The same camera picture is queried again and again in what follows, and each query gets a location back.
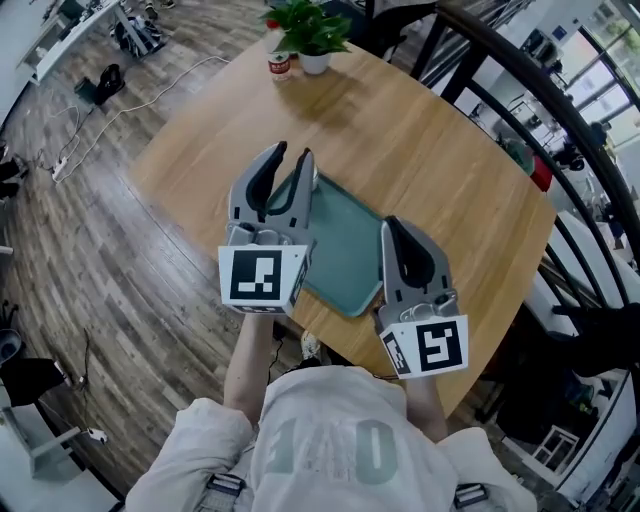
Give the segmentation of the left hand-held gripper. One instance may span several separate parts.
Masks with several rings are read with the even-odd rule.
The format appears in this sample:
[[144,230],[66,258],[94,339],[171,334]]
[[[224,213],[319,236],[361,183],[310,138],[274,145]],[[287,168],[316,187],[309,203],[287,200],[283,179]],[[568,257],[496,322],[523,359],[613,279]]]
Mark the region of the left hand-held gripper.
[[289,228],[249,223],[265,221],[286,149],[286,141],[266,148],[230,190],[229,219],[237,221],[227,224],[227,241],[218,248],[220,292],[222,303],[240,313],[290,316],[311,266],[314,238],[306,228],[315,162],[309,148],[290,175],[284,209]]

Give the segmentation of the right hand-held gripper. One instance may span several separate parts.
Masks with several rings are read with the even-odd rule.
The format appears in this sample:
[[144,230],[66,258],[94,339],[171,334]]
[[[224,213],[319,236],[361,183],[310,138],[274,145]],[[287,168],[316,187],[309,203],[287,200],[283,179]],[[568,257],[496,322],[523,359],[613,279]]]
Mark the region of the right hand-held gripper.
[[[397,378],[467,368],[468,317],[459,312],[445,252],[397,216],[382,223],[381,249],[386,304],[374,310],[374,324]],[[422,298],[411,307],[392,305]]]

